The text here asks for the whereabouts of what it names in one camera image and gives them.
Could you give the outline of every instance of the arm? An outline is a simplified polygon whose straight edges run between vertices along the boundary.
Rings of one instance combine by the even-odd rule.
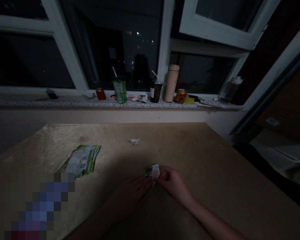
[[[66,239],[100,239],[113,224],[137,211],[151,187],[151,177],[135,177],[122,183],[107,202]]]
[[[179,201],[207,230],[214,240],[247,240],[241,233],[220,219],[201,204],[186,186],[181,174],[170,167],[163,167],[156,183]]]

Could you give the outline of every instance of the window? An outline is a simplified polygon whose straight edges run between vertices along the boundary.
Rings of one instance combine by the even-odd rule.
[[[0,86],[75,88],[53,37],[0,32]]]
[[[246,50],[223,45],[170,41],[169,64],[180,65],[176,91],[183,88],[189,93],[221,94],[249,55]]]
[[[24,18],[48,19],[40,0],[0,0],[0,14]]]
[[[235,60],[172,52],[170,64],[180,65],[178,88],[188,93],[218,94]]]
[[[178,88],[214,97],[279,1],[0,0],[0,93],[113,94],[112,66],[128,90],[144,93],[151,71],[164,82],[171,63],[181,65]],[[171,38],[174,12],[173,30],[194,42]]]
[[[12,1],[8,10],[2,2],[0,93],[44,94],[46,87],[57,94],[85,93],[88,86],[57,1]]]
[[[180,32],[251,50],[280,0],[185,0]]]
[[[89,88],[113,89],[112,66],[128,90],[149,91],[158,70],[161,0],[60,0]]]

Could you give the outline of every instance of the gold can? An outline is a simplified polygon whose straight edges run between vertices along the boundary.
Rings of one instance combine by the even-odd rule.
[[[183,104],[184,99],[187,96],[187,91],[184,89],[178,89],[177,96],[176,96],[176,103]]]

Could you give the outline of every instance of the white window frame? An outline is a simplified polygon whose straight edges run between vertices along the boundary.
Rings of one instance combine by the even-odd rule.
[[[51,88],[59,95],[81,95],[89,90],[79,58],[57,0],[42,0],[49,20],[0,15],[0,31],[54,38],[75,89]],[[0,93],[45,94],[46,87],[0,86]]]
[[[247,32],[196,14],[198,0],[185,0],[179,31],[184,34],[252,50],[280,0],[264,0]]]
[[[0,31],[29,35],[52,36],[56,41],[61,56],[63,57],[66,67],[75,85],[75,89],[51,89],[54,90],[58,95],[81,95],[86,92],[93,92],[94,90],[89,89],[58,0],[42,0],[42,4],[49,20],[36,20],[0,15]],[[165,83],[166,81],[171,51],[236,58],[237,61],[225,80],[220,91],[221,93],[224,90],[226,83],[230,81],[232,77],[238,74],[249,53],[244,50],[234,49],[226,46],[216,46],[211,44],[170,39],[174,5],[174,0],[164,0],[158,57],[158,79],[161,83]],[[45,91],[45,87],[0,86],[0,93],[45,94]],[[150,91],[127,91],[128,95],[130,96],[149,94],[149,92]],[[115,94],[114,90],[105,90],[105,93],[106,95]],[[196,95],[206,98],[214,98],[218,96],[217,94]]]
[[[249,56],[249,51],[243,49],[223,45],[190,42],[178,39],[170,39],[170,52],[180,52],[186,54],[189,53],[211,57],[227,57],[235,59],[235,63],[233,64],[218,94],[193,93],[194,95],[203,98],[217,98],[218,95],[222,94],[227,83],[231,81],[233,77],[236,77],[238,75],[244,62]]]

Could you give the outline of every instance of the hand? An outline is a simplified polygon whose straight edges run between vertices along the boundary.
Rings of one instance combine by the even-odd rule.
[[[102,206],[112,224],[132,215],[144,203],[144,194],[152,187],[151,177],[134,177],[122,183]]]
[[[160,170],[159,178],[155,178],[154,182],[162,186],[186,208],[195,200],[178,170],[164,166]]]

